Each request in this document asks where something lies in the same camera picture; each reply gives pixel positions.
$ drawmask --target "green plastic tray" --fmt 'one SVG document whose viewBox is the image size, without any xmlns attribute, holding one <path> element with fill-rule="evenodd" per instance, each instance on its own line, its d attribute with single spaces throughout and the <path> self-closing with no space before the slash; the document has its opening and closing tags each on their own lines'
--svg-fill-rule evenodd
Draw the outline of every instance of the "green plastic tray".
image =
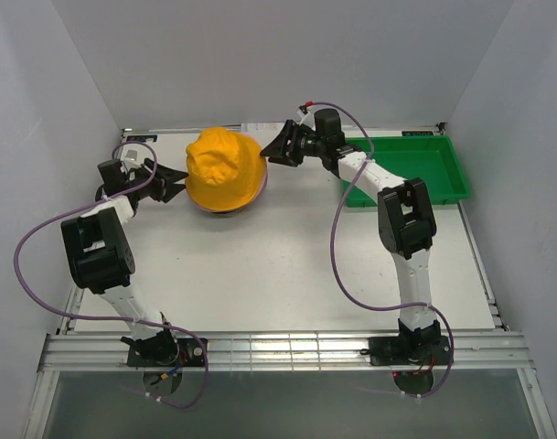
<svg viewBox="0 0 557 439">
<path fill-rule="evenodd" d="M 376 162 L 406 179 L 422 178 L 433 204 L 455 204 L 469 197 L 469 186 L 455 155 L 451 139 L 445 135 L 423 137 L 374 137 Z M 348 139 L 348 142 L 368 152 L 366 139 Z M 343 190 L 348 183 L 343 183 Z M 376 206 L 376 202 L 362 190 L 353 188 L 347 199 L 350 208 Z"/>
</svg>

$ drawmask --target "white table surface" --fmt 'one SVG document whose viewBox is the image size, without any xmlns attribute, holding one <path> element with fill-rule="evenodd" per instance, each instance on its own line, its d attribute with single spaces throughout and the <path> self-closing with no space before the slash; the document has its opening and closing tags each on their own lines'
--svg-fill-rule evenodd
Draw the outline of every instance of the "white table surface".
<svg viewBox="0 0 557 439">
<path fill-rule="evenodd" d="M 279 127 L 258 124 L 247 129 L 266 146 Z M 186 169 L 185 147 L 197 137 L 159 134 L 151 145 L 159 163 Z M 395 331 L 397 312 L 363 310 L 335 283 L 328 248 L 340 182 L 312 158 L 299 168 L 270 164 L 268 173 L 261 198 L 230 219 L 199 211 L 185 193 L 168 204 L 141 202 L 124 230 L 136 262 L 132 282 L 143 289 L 145 301 L 173 324 L 201 332 Z M 457 207 L 434 207 L 434 215 L 434 304 L 454 329 L 493 328 Z M 399 303 L 394 264 L 380 243 L 375 209 L 343 212 L 336 249 L 343 282 L 359 300 L 370 305 Z M 80 312 L 114 314 L 88 292 Z M 121 331 L 126 326 L 78 321 L 75 330 Z"/>
</svg>

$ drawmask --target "white wall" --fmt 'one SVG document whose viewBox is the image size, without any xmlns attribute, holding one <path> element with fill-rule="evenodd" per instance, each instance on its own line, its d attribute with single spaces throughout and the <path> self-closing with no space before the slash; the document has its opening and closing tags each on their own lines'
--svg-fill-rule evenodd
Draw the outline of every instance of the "white wall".
<svg viewBox="0 0 557 439">
<path fill-rule="evenodd" d="M 448 120 L 512 0 L 53 0 L 122 127 Z"/>
<path fill-rule="evenodd" d="M 526 334 L 557 429 L 557 1 L 514 2 L 449 128 L 499 309 Z"/>
<path fill-rule="evenodd" d="M 118 128 L 49 0 L 0 0 L 0 438 L 21 434 L 46 331 L 58 319 L 14 277 L 20 237 L 92 199 Z M 54 305 L 70 288 L 59 226 L 27 244 L 26 276 Z"/>
</svg>

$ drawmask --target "yellow hard hat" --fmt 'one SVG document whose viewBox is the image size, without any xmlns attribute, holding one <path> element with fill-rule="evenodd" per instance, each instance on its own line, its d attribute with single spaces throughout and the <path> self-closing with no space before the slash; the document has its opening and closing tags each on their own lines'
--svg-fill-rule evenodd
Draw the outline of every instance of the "yellow hard hat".
<svg viewBox="0 0 557 439">
<path fill-rule="evenodd" d="M 187 146 L 188 195 L 203 209 L 216 212 L 249 204 L 265 179 L 261 150 L 245 134 L 220 126 L 204 130 Z"/>
</svg>

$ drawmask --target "robotic arm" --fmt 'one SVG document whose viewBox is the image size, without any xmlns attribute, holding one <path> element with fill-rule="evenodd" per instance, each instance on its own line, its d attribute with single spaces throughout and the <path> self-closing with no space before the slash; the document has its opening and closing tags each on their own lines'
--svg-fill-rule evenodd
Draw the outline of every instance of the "robotic arm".
<svg viewBox="0 0 557 439">
<path fill-rule="evenodd" d="M 271 163 L 292 167 L 301 165 L 306 156 L 318 157 L 327 171 L 351 181 L 367 159 L 366 154 L 347 143 L 336 110 L 317 111 L 315 126 L 314 131 L 293 120 L 286 121 L 261 155 L 269 157 Z M 428 261 L 436 223 L 426 185 L 420 178 L 405 180 L 370 161 L 356 186 L 378 202 L 380 239 L 396 265 L 401 303 L 431 304 Z M 433 311 L 426 306 L 403 308 L 397 339 L 385 346 L 378 345 L 377 340 L 373 345 L 370 342 L 372 362 L 424 359 L 442 338 Z"/>
<path fill-rule="evenodd" d="M 139 186 L 151 174 L 146 168 L 153 167 L 154 162 L 149 159 L 144 161 L 144 166 L 126 159 L 101 163 L 98 168 L 103 185 L 98 194 L 101 196 L 104 192 L 109 197 Z M 120 316 L 167 324 L 162 313 L 142 303 L 141 292 L 131 283 L 134 257 L 122 225 L 135 215 L 142 198 L 166 203 L 185 188 L 177 181 L 186 177 L 185 172 L 158 165 L 150 185 L 127 196 L 110 199 L 78 218 L 63 221 L 60 228 L 75 284 L 102 297 Z M 141 360 L 158 365 L 169 365 L 177 360 L 180 347 L 169 329 L 126 324 L 132 336 L 122 337 L 122 342 Z"/>
</svg>

